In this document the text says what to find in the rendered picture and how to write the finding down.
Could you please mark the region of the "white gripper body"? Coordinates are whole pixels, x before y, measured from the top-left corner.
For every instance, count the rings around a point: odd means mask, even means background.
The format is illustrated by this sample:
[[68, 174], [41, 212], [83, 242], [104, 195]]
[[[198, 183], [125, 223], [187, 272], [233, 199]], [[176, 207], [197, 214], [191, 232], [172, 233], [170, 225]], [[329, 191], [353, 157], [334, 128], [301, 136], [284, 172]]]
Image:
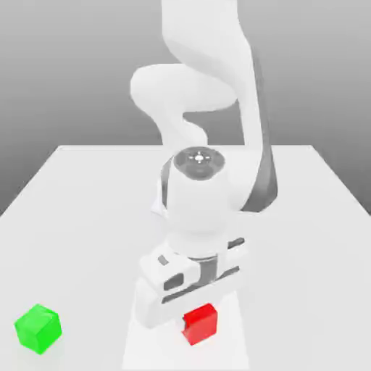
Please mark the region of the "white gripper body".
[[248, 255], [242, 237], [221, 254], [188, 257], [164, 241], [140, 260], [134, 303], [137, 320], [155, 328], [205, 304], [215, 304], [244, 284]]

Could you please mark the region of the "small red cube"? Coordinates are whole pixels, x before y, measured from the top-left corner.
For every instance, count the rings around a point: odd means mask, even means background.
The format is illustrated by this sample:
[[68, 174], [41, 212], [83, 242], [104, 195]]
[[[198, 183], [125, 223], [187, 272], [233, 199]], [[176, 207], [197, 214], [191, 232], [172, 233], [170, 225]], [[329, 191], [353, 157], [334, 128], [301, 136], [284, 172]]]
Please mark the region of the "small red cube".
[[208, 339], [217, 332], [217, 310], [208, 303], [183, 315], [182, 334], [191, 346]]

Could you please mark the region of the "small green cube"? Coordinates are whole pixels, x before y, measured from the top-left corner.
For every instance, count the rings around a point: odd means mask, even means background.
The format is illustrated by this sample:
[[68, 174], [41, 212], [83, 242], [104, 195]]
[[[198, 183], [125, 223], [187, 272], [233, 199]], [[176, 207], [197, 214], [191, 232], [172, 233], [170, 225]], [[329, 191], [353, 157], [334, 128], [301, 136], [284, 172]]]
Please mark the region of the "small green cube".
[[19, 342], [37, 354], [43, 354], [62, 334], [59, 315], [35, 304], [14, 323]]

